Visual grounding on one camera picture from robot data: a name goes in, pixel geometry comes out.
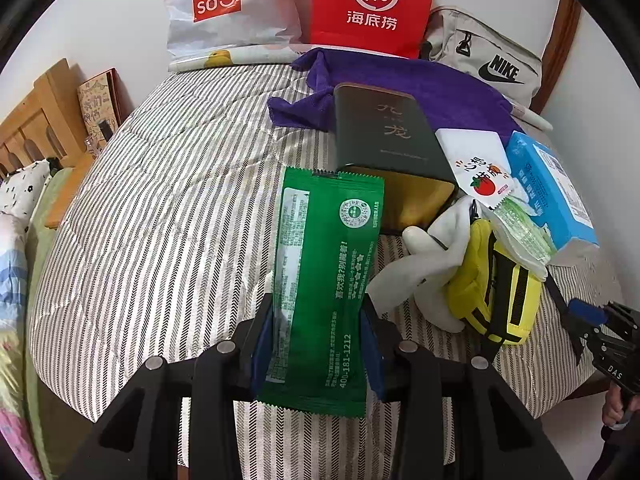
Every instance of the blue box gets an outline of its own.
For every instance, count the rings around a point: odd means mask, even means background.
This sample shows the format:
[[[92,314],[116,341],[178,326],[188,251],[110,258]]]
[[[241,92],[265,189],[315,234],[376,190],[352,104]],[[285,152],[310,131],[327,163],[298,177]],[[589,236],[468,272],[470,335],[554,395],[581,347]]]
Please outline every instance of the blue box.
[[[551,235],[558,252],[552,265],[572,266],[598,247],[593,225],[558,158],[544,144],[514,132],[507,145],[511,174],[529,195],[538,216],[531,219]]]

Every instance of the colorful blanket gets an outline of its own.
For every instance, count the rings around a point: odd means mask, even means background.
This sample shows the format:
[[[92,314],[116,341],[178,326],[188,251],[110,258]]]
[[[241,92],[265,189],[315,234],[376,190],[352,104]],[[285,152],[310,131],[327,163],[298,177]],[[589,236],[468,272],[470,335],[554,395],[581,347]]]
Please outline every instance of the colorful blanket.
[[[0,214],[0,433],[31,478],[42,473],[24,410],[25,223]]]

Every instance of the patterned pillow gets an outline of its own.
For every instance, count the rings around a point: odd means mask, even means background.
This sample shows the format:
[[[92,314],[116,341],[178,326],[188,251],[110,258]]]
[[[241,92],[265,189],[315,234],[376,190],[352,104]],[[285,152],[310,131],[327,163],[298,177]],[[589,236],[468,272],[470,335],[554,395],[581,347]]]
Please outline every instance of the patterned pillow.
[[[49,171],[49,163],[39,160],[11,174],[0,184],[0,211],[28,224]]]

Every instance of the metal screw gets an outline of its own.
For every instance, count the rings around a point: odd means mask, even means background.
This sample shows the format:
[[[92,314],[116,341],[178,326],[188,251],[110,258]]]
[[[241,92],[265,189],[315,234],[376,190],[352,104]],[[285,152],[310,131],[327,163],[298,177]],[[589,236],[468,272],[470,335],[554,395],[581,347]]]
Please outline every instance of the metal screw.
[[[471,365],[476,370],[486,370],[489,367],[489,361],[481,355],[477,355],[471,358]]]
[[[398,348],[405,354],[412,354],[418,349],[418,344],[410,339],[404,339],[398,343]]]
[[[162,358],[154,355],[145,361],[145,366],[148,370],[158,370],[162,366]]]
[[[220,341],[220,343],[217,344],[216,348],[221,354],[229,354],[236,349],[236,343],[231,341],[231,339],[227,339],[226,341]]]

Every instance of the purple towel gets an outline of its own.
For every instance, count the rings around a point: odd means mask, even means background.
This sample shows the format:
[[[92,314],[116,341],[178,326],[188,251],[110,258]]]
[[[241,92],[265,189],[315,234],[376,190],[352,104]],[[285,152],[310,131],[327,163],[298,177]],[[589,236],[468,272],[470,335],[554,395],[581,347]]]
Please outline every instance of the purple towel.
[[[335,131],[334,87],[350,82],[411,94],[434,131],[491,130],[498,132],[506,146],[513,131],[521,129],[511,117],[510,102],[500,92],[439,63],[315,48],[291,67],[309,70],[306,83],[316,92],[294,103],[270,98],[269,115],[276,126]]]

